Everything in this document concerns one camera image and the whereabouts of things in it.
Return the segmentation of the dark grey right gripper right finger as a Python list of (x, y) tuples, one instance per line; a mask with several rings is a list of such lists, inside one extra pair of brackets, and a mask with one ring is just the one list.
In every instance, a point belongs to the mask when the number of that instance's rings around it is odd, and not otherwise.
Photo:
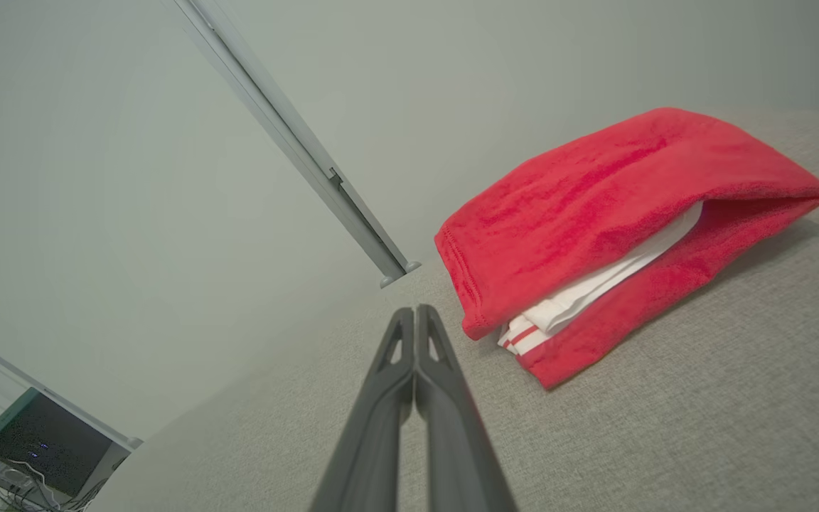
[(516, 511), (438, 311), (416, 310), (415, 402), (428, 425), (430, 511)]

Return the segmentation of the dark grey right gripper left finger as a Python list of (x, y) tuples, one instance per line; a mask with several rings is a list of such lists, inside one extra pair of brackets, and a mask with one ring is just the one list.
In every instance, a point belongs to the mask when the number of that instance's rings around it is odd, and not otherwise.
[(360, 387), (312, 511), (395, 511), (400, 431), (414, 402), (414, 312), (392, 315)]

